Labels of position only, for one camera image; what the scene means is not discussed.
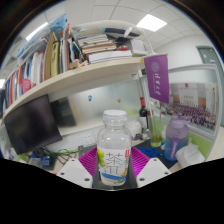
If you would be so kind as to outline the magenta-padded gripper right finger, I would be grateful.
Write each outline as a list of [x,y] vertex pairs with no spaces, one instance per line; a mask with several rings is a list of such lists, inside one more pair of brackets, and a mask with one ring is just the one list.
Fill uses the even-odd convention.
[[170,174],[171,172],[159,158],[149,158],[140,150],[131,148],[128,175],[132,188],[146,186]]

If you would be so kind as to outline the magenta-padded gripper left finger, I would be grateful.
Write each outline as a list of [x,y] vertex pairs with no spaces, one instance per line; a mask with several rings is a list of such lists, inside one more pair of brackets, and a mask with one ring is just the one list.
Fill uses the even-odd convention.
[[78,159],[69,159],[57,176],[84,188],[96,188],[100,181],[97,148],[89,150]]

